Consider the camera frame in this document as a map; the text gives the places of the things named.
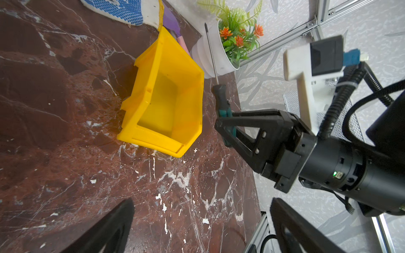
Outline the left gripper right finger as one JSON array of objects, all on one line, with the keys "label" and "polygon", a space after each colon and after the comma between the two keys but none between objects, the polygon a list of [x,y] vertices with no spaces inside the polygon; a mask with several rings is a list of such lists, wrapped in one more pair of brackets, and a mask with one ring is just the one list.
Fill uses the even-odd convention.
[{"label": "left gripper right finger", "polygon": [[281,252],[344,252],[281,198],[273,198],[270,213]]}]

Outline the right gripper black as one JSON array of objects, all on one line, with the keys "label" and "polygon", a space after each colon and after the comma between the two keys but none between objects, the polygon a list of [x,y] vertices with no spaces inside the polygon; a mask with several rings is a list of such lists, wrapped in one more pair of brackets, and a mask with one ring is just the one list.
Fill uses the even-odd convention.
[{"label": "right gripper black", "polygon": [[317,137],[291,113],[270,109],[233,112],[218,109],[215,129],[274,188],[288,193],[312,154]]}]

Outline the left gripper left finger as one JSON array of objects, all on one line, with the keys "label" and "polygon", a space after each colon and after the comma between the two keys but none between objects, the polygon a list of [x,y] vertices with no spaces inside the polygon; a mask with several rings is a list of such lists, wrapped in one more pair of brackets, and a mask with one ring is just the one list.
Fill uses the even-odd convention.
[{"label": "left gripper left finger", "polygon": [[100,219],[64,253],[123,253],[134,219],[134,203],[125,199]]}]

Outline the green black screwdriver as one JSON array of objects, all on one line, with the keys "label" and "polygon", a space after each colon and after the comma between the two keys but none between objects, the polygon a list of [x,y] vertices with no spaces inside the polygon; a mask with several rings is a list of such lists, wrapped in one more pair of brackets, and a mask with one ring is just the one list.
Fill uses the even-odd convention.
[{"label": "green black screwdriver", "polygon": [[228,103],[228,100],[226,98],[226,85],[219,84],[219,79],[218,79],[218,74],[216,71],[216,64],[215,64],[215,58],[213,54],[213,49],[209,37],[209,30],[208,30],[208,25],[207,23],[205,25],[205,31],[206,31],[206,36],[207,36],[207,42],[209,46],[209,51],[212,59],[212,64],[213,64],[213,70],[214,70],[214,75],[215,75],[215,80],[216,80],[216,85],[213,86],[213,94],[216,99],[216,110],[218,113],[218,116],[220,118],[230,118],[233,116],[231,106]]}]

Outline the yellow plastic bin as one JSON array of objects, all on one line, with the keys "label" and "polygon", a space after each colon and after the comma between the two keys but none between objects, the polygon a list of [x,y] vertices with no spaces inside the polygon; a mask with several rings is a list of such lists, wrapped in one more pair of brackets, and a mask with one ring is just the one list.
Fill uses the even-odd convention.
[{"label": "yellow plastic bin", "polygon": [[118,140],[182,157],[202,132],[203,70],[165,28],[135,66]]}]

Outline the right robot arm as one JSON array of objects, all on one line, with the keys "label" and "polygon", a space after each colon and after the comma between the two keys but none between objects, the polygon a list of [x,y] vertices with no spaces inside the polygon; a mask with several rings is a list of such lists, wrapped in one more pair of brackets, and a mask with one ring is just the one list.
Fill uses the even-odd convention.
[{"label": "right robot arm", "polygon": [[301,119],[269,109],[233,112],[226,86],[216,85],[215,129],[253,171],[288,193],[304,187],[353,199],[366,217],[405,213],[405,167],[388,156],[335,137],[318,139]]}]

